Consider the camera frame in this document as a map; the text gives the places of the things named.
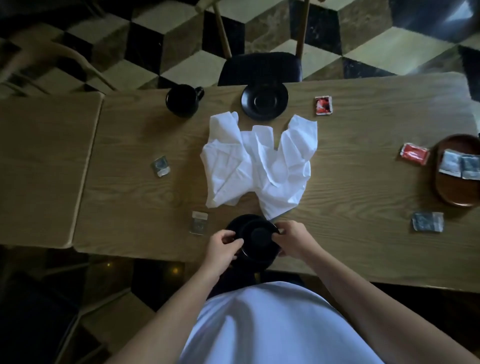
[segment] shirt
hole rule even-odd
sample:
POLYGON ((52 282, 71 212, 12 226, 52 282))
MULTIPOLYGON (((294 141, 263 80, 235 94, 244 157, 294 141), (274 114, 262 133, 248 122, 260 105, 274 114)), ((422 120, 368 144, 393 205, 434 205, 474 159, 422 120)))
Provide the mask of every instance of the shirt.
POLYGON ((318 294, 263 283, 208 300, 179 363, 382 363, 318 294))

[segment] oval tray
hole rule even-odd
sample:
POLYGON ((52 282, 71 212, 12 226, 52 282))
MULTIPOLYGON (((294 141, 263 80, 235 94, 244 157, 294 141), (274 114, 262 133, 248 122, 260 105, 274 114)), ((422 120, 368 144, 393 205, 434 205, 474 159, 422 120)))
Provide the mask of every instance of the oval tray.
POLYGON ((435 189, 447 203, 460 207, 480 204, 480 181, 464 180, 438 171, 445 149, 480 155, 480 139, 469 134, 454 134, 438 143, 435 164, 435 189))

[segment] crumpled napkin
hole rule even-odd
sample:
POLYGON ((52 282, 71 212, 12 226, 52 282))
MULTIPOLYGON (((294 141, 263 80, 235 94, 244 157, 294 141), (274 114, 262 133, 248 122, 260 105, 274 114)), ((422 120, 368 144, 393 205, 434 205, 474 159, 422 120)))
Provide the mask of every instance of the crumpled napkin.
POLYGON ((253 191, 266 219, 291 210, 305 191, 316 150, 317 122, 298 115, 282 133, 278 150, 270 126, 254 125, 252 131, 241 132, 236 112, 212 116, 200 154, 208 185, 206 206, 233 206, 253 191))

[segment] table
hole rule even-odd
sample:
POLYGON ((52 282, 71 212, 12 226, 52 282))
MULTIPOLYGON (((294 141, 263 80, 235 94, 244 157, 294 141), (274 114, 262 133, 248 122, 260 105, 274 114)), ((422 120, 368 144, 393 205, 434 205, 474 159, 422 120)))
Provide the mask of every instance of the table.
MULTIPOLYGON (((242 86, 210 87, 187 121, 165 106, 166 90, 106 97, 74 237, 81 252, 195 261, 209 234, 234 217, 259 213, 254 194, 235 207, 205 207, 200 152, 211 115, 240 109, 242 86), (171 173, 149 164, 165 155, 171 173), (189 233, 192 211, 208 212, 205 236, 189 233)), ((405 142, 422 146, 453 133, 476 134, 464 76, 457 73, 287 84, 287 110, 268 122, 278 143, 293 114, 318 120, 318 150, 300 205, 281 219, 305 223, 330 253, 366 279, 480 292, 480 208, 464 210, 434 194, 432 168, 398 160, 405 142), (315 117, 314 96, 334 113, 315 117), (415 233, 414 211, 443 211, 444 232, 415 233)), ((311 272, 278 258, 272 269, 311 272)))
POLYGON ((0 243, 71 246, 103 95, 0 102, 0 243))

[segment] mug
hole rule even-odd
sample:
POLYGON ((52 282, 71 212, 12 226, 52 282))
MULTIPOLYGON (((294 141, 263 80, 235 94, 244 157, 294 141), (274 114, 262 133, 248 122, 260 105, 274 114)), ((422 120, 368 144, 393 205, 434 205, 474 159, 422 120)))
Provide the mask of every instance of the mug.
POLYGON ((167 93, 165 103, 167 108, 181 118, 189 118, 198 110, 198 102, 205 95, 202 87, 193 88, 190 85, 175 85, 167 93))

